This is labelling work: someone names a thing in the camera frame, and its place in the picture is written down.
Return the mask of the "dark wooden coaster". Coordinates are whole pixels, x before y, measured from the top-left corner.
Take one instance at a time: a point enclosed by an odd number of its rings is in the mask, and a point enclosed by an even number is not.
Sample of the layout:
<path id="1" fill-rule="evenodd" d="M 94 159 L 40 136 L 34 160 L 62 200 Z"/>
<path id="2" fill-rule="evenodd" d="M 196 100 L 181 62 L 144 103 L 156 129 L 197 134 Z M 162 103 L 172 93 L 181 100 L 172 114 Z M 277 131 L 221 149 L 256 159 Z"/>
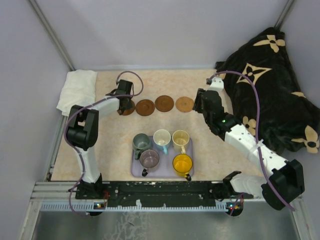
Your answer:
<path id="1" fill-rule="evenodd" d="M 174 100 L 168 95 L 161 95 L 155 100 L 155 107 L 160 112 L 169 112 L 174 107 Z"/>
<path id="2" fill-rule="evenodd" d="M 135 102 L 133 100 L 131 100 L 131 108 L 130 109 L 126 109 L 124 111 L 118 110 L 117 112 L 120 116 L 128 116 L 135 111 L 135 108 L 136 108 Z"/>

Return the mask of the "woven rattan coaster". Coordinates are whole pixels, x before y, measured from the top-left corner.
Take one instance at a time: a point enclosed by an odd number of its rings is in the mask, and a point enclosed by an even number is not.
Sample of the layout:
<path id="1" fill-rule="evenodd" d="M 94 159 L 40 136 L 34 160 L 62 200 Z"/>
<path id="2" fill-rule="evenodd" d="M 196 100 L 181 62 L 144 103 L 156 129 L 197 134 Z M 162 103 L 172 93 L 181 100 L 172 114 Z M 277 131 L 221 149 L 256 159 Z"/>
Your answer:
<path id="1" fill-rule="evenodd" d="M 194 101 L 187 96 L 179 97 L 175 102 L 176 108 L 182 113 L 188 113 L 193 110 Z"/>

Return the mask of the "brown wooden coaster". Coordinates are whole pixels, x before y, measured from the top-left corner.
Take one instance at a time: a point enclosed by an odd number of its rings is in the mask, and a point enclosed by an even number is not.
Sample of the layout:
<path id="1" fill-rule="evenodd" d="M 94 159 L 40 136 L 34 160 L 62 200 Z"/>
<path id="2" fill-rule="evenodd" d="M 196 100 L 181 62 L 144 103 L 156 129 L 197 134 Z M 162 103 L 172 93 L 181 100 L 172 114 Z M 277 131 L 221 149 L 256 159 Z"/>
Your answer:
<path id="1" fill-rule="evenodd" d="M 135 111 L 140 115 L 140 116 L 150 116 L 155 110 L 155 104 L 153 101 L 149 99 L 142 99 L 140 100 L 136 106 L 135 106 Z"/>

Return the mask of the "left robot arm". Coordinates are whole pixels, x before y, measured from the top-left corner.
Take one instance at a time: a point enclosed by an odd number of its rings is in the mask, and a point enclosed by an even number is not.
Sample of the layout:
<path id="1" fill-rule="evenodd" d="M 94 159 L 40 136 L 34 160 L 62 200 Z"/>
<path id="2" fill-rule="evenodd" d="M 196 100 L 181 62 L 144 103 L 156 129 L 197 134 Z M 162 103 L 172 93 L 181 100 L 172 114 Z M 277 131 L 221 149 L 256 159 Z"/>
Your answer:
<path id="1" fill-rule="evenodd" d="M 97 199 L 103 195 L 104 186 L 98 183 L 101 173 L 96 161 L 94 145 L 99 134 L 99 120 L 111 113 L 120 115 L 132 107 L 133 83 L 119 80 L 117 88 L 101 100 L 86 107 L 73 105 L 65 127 L 65 141 L 74 149 L 80 169 L 81 180 L 88 183 L 86 192 Z"/>

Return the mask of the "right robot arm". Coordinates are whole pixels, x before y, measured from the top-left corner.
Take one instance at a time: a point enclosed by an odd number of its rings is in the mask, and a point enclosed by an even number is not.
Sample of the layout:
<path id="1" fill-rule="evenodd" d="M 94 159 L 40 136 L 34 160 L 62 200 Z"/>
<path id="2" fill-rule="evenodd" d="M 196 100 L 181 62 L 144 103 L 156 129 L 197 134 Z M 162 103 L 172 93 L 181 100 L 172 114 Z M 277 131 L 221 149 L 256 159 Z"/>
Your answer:
<path id="1" fill-rule="evenodd" d="M 224 178 L 223 192 L 229 198 L 246 193 L 264 198 L 275 210 L 289 207 L 305 191 L 302 164 L 277 155 L 262 141 L 256 141 L 235 116 L 225 112 L 217 91 L 199 88 L 193 110 L 203 115 L 210 131 L 224 142 L 238 149 L 263 176 L 246 175 L 234 171 Z"/>

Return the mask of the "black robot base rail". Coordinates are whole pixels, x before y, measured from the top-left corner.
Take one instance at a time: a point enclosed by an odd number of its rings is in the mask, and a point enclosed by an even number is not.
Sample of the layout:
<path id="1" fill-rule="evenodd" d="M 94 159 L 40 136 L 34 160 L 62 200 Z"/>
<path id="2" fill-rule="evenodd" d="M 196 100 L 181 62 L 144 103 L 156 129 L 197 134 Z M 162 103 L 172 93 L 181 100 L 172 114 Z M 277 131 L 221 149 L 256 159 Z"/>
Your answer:
<path id="1" fill-rule="evenodd" d="M 80 183 L 77 200 L 106 200 L 108 207 L 214 207 L 216 201 L 235 197 L 222 181 L 104 181 L 95 186 Z"/>

